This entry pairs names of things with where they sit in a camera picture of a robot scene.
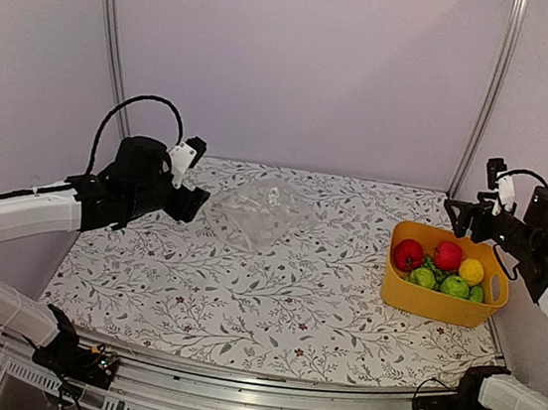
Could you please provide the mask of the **red apple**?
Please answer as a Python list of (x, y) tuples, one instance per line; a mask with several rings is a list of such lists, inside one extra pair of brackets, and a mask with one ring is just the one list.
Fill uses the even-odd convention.
[(463, 261), (464, 251), (457, 243), (441, 241), (434, 253), (434, 263), (442, 271), (457, 271)]
[(392, 250), (394, 267), (401, 272), (412, 272), (422, 265), (423, 248), (420, 243), (411, 238), (403, 239)]

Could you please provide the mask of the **clear zip top bag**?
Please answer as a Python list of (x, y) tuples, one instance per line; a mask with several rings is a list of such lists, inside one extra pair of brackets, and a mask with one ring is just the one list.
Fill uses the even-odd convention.
[(284, 180), (262, 179), (214, 195), (203, 206), (214, 235), (227, 246), (259, 253), (318, 224), (307, 201)]

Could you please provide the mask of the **yellow plastic basket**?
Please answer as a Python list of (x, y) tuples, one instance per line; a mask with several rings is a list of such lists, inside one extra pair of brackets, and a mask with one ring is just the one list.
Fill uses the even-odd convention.
[[(408, 283), (405, 273), (395, 268), (392, 259), (394, 247), (408, 238), (417, 240), (426, 253), (434, 252), (441, 241), (451, 241), (463, 249), (465, 256), (480, 260), (484, 269), (481, 282), (484, 302), (464, 301)], [(436, 226), (401, 221), (391, 233), (380, 295), (385, 303), (398, 310), (446, 324), (475, 328), (508, 302), (509, 280), (499, 267), (499, 259), (487, 244), (475, 244), (467, 237), (455, 237), (451, 231)]]

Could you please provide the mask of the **aluminium post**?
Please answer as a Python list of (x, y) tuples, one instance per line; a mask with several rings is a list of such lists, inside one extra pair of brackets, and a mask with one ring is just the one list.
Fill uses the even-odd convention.
[(480, 148), (480, 142), (484, 132), (486, 132), (487, 125), (489, 125), (489, 120), (492, 117), (493, 109), (502, 91), (505, 77), (507, 76), (516, 46), (518, 45), (523, 21), (525, 20), (525, 13), (527, 13), (527, 5), (528, 0), (513, 0), (511, 4), (507, 26), (499, 47), (495, 67), (493, 68), (484, 99), (479, 108), (479, 114), (470, 132), (470, 138), (460, 158), (460, 162), (457, 164), (457, 169), (450, 181), (450, 186), (447, 189), (448, 198), (454, 198), (458, 195)]
[(119, 19), (117, 15), (116, 0), (101, 0), (102, 21), (104, 24), (104, 39), (106, 57), (108, 59), (108, 72), (110, 87), (114, 102), (119, 104), (126, 99), (123, 66), (119, 41)]

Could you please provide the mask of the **floral tablecloth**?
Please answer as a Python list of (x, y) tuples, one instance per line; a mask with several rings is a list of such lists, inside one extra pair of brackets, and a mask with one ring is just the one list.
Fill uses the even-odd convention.
[(449, 227), (441, 194), (212, 158), (190, 174), (212, 194), (264, 179), (291, 187), (312, 224), (247, 249), (211, 205), (188, 224), (149, 214), (82, 234), (44, 302), (81, 329), (280, 377), (410, 389), (502, 361), (491, 326), (438, 323), (380, 298), (393, 228)]

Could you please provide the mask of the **green grapes bunch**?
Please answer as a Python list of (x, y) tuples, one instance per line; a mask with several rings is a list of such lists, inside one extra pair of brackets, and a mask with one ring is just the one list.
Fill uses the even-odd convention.
[(434, 279), (440, 284), (443, 283), (444, 280), (450, 275), (453, 275), (453, 273), (450, 271), (444, 271), (441, 268), (438, 268), (438, 266), (435, 264), (435, 260), (432, 258), (431, 255), (424, 255), (421, 268), (425, 268), (426, 270), (431, 271), (434, 275)]

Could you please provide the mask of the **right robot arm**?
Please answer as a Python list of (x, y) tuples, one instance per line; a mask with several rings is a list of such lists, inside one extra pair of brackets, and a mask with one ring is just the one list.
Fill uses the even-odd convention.
[[(447, 200), (454, 234), (466, 232), (475, 243), (492, 240), (517, 261), (515, 270), (531, 301), (548, 319), (548, 188), (537, 187), (523, 219), (489, 203)], [(519, 382), (506, 369), (480, 366), (466, 370), (446, 410), (548, 410), (548, 398)]]

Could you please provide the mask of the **left aluminium post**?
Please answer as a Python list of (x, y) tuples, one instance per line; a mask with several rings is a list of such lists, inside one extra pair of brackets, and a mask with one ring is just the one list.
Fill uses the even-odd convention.
[(116, 0), (101, 0), (102, 21), (104, 24), (104, 39), (106, 57), (108, 59), (108, 72), (110, 87), (114, 102), (119, 104), (126, 99), (123, 66), (119, 41), (119, 19), (117, 15)]

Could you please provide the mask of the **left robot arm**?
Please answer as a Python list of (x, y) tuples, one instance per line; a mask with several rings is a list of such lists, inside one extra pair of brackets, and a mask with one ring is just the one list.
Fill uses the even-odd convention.
[[(192, 221), (209, 194), (186, 188), (183, 179), (205, 152), (206, 142), (197, 137), (173, 149), (148, 137), (127, 137), (114, 162), (98, 175), (0, 194), (0, 243), (58, 231), (120, 230), (156, 210), (175, 221)], [(69, 318), (1, 281), (0, 328), (30, 340), (61, 373), (75, 373), (83, 365)]]

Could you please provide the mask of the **right aluminium post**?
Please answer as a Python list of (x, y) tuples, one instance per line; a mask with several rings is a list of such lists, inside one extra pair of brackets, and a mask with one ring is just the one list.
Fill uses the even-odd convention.
[(525, 20), (525, 13), (527, 13), (527, 5), (528, 0), (513, 0), (511, 4), (507, 26), (499, 47), (495, 67), (493, 68), (484, 99), (479, 108), (479, 114), (470, 132), (470, 138), (460, 158), (460, 162), (457, 164), (457, 169), (450, 181), (450, 186), (447, 189), (448, 198), (454, 198), (458, 195), (480, 148), (480, 142), (484, 132), (486, 132), (487, 125), (489, 125), (489, 120), (492, 117), (493, 109), (502, 91), (505, 77), (507, 76), (516, 46), (518, 45), (523, 21)]

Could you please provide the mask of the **yellow lemon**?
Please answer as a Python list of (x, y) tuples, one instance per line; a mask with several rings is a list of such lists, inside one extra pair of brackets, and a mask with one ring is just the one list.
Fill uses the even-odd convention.
[(458, 271), (469, 287), (477, 286), (484, 279), (484, 268), (478, 259), (466, 258)]

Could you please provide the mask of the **aluminium front rail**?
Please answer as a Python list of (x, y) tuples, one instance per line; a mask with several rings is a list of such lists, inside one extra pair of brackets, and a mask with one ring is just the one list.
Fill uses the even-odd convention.
[(63, 391), (36, 365), (32, 348), (14, 334), (0, 337), (0, 410), (412, 410), (416, 396), (441, 386), (377, 387), (264, 375), (151, 350), (96, 331), (82, 344), (102, 343), (119, 356), (108, 389), (82, 383)]

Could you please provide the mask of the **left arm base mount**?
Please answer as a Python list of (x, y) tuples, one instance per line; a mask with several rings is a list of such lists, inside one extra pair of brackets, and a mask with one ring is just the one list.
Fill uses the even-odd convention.
[(51, 342), (34, 349), (32, 361), (51, 370), (59, 378), (73, 379), (84, 384), (108, 389), (119, 367), (119, 355), (97, 346), (80, 346)]

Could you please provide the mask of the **green cucumber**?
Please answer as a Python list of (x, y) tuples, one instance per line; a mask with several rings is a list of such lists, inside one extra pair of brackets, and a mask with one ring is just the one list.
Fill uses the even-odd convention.
[(474, 285), (470, 288), (469, 300), (472, 303), (484, 303), (484, 290), (482, 285)]

